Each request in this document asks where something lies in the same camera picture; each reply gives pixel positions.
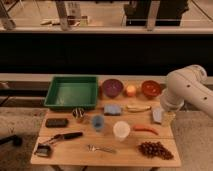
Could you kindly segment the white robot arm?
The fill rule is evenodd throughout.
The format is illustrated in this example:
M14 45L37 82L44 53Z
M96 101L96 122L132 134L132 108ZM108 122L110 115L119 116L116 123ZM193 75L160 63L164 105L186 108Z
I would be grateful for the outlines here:
M213 119L213 90L204 82L206 70L200 65L190 65L170 72L166 76L166 88L160 95L163 109L161 125L167 127L174 119L174 113L187 101Z

